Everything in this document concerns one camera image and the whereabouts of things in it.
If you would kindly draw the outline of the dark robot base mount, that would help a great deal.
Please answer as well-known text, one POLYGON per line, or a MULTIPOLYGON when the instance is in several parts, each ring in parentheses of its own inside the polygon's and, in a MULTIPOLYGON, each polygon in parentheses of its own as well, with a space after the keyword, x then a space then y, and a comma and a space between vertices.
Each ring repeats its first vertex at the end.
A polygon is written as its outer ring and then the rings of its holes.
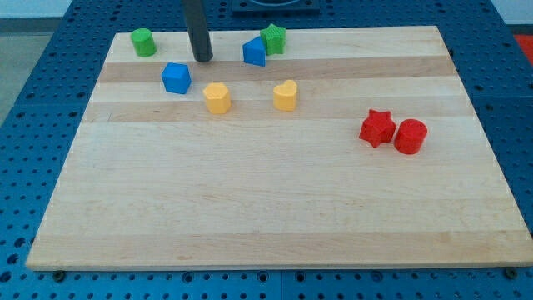
POLYGON ((231 0, 233 13, 318 13, 321 0, 231 0))

